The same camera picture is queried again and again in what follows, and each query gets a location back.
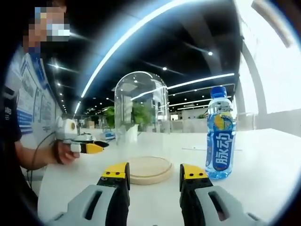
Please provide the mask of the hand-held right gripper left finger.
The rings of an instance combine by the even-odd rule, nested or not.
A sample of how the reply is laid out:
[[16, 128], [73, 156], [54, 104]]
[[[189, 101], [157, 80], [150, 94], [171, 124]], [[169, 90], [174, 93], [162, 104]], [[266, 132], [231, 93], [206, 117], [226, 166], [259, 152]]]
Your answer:
[[109, 166], [96, 185], [89, 185], [48, 226], [126, 226], [130, 206], [130, 166]]

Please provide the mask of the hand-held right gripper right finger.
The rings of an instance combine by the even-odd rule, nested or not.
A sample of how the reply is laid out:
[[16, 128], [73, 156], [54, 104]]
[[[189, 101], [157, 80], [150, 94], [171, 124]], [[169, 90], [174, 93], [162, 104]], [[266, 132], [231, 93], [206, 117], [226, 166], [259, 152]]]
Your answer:
[[264, 226], [245, 212], [242, 204], [224, 188], [214, 186], [205, 170], [180, 165], [180, 207], [186, 226]]

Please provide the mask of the person's left hand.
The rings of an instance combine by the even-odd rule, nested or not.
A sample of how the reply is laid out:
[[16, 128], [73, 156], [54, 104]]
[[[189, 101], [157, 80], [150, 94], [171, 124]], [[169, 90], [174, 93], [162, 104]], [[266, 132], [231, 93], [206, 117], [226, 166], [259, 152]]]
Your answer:
[[56, 140], [52, 147], [52, 152], [56, 163], [68, 165], [80, 157], [79, 153], [71, 151], [71, 145]]

